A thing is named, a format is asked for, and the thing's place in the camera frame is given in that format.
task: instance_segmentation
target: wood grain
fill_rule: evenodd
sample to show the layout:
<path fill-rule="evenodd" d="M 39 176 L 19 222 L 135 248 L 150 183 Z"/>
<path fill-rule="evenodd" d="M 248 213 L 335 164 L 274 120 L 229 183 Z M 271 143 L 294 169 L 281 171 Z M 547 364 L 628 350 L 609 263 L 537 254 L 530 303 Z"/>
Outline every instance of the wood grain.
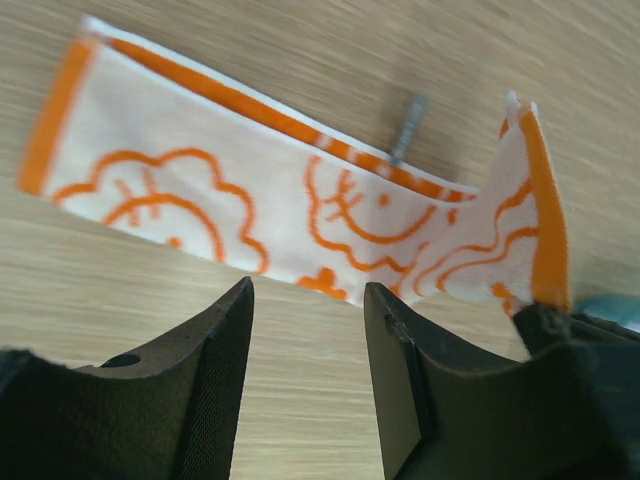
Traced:
<path fill-rule="evenodd" d="M 640 4 L 634 0 L 0 0 L 0 345 L 100 363 L 200 311 L 242 272 L 87 223 L 15 189 L 83 13 L 388 149 L 431 99 L 410 162 L 486 177 L 509 89 L 538 101 L 567 213 L 574 295 L 640 283 Z M 382 478 L 362 312 L 256 278 L 234 479 Z M 418 309 L 523 355 L 496 308 Z"/>

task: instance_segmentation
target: towel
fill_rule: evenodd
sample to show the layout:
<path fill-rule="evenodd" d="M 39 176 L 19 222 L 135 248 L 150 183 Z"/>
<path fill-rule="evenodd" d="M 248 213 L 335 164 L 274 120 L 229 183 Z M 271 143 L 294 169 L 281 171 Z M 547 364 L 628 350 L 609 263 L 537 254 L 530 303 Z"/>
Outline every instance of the towel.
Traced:
<path fill-rule="evenodd" d="M 506 99 L 481 189 L 445 181 L 223 74 L 83 21 L 19 188 L 91 221 L 361 305 L 446 292 L 569 308 L 565 222 L 535 104 Z"/>

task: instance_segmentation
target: gray marker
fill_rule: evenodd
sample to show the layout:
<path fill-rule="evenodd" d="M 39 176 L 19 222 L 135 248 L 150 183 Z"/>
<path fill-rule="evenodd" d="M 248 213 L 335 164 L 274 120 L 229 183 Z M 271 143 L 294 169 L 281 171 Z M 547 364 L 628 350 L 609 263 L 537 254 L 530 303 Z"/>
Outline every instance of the gray marker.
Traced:
<path fill-rule="evenodd" d="M 400 136 L 398 137 L 395 147 L 391 151 L 391 160 L 389 163 L 392 167 L 397 167 L 404 162 L 409 145 L 411 145 L 411 141 L 418 129 L 418 125 L 420 125 L 422 117 L 424 117 L 428 103 L 429 100 L 427 97 L 414 93 L 407 116 L 404 119 L 402 131 L 400 132 Z"/>

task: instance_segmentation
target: light blue object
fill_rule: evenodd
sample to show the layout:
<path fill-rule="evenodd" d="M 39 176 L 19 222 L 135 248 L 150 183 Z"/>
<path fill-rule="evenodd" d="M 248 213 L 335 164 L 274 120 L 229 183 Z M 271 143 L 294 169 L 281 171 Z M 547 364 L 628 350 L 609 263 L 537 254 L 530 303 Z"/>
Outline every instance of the light blue object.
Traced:
<path fill-rule="evenodd" d="M 577 305 L 576 312 L 616 322 L 640 332 L 640 297 L 598 295 Z"/>

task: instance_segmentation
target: black object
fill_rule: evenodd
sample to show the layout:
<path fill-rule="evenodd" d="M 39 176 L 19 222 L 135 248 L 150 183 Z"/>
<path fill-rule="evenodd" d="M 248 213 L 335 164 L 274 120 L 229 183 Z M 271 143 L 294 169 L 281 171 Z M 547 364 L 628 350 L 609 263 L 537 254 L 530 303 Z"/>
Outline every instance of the black object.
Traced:
<path fill-rule="evenodd" d="M 533 355 L 518 363 L 380 284 L 364 308 L 387 480 L 640 478 L 633 332 L 535 305 L 514 317 Z"/>
<path fill-rule="evenodd" d="M 229 478 L 253 285 L 99 368 L 0 353 L 0 478 Z"/>

